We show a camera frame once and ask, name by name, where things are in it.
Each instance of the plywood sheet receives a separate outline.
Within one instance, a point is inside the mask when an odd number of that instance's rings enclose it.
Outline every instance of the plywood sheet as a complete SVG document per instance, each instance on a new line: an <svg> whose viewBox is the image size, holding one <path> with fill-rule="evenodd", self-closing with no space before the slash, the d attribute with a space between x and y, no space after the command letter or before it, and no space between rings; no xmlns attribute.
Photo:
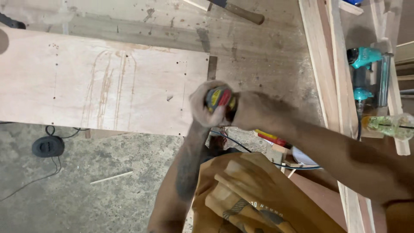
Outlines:
<svg viewBox="0 0 414 233"><path fill-rule="evenodd" d="M0 30L0 120L186 135L208 53Z"/></svg>

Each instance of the hammer handle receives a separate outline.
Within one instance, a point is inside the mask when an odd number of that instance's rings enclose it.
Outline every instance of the hammer handle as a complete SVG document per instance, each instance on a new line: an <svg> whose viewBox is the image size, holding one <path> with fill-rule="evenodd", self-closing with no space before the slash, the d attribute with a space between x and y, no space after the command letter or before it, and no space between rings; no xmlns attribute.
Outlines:
<svg viewBox="0 0 414 233"><path fill-rule="evenodd" d="M258 25L262 24L265 20L264 15L247 11L231 3L228 3L225 9Z"/></svg>

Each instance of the concrete floor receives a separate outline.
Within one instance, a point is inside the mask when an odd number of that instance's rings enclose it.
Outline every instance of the concrete floor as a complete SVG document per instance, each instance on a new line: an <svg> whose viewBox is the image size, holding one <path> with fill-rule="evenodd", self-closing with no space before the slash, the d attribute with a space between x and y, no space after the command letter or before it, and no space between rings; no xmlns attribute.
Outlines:
<svg viewBox="0 0 414 233"><path fill-rule="evenodd" d="M56 128L57 136L75 131ZM31 153L32 143L43 136L43 125L0 125L0 199L55 171L51 159ZM251 150L269 149L253 132L231 128L229 136ZM81 132L65 139L60 173L0 202L1 232L145 232L158 188L182 142L182 137L143 133L92 140ZM128 171L134 173L90 184ZM191 232L192 222L190 213L184 232Z"/></svg>

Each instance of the wooden workbench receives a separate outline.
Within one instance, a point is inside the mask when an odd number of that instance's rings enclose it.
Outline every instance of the wooden workbench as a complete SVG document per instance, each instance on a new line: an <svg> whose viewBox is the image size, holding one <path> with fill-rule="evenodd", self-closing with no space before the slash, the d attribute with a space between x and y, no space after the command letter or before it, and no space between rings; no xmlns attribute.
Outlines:
<svg viewBox="0 0 414 233"><path fill-rule="evenodd" d="M213 5L203 11L181 0L0 0L2 13L28 30L208 52L218 57L216 79L299 108L321 125L321 110L297 1L238 0L265 15L256 25Z"/></svg>

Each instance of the hand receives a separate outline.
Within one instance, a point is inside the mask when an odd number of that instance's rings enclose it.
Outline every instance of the hand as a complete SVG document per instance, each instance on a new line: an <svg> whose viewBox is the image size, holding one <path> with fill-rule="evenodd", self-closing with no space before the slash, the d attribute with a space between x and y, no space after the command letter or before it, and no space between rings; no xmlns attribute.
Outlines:
<svg viewBox="0 0 414 233"><path fill-rule="evenodd" d="M220 86L230 88L222 81L208 81L200 85L197 90L190 95L190 108L193 117L204 127L212 128L219 125L229 125L228 122L226 122L226 108L224 106L218 106L213 113L210 113L205 106L205 98L208 91Z"/></svg>
<svg viewBox="0 0 414 233"><path fill-rule="evenodd" d="M283 119L288 119L293 110L288 104L260 92L244 91L237 95L237 112L231 125L242 130L264 129L275 121L283 124Z"/></svg>

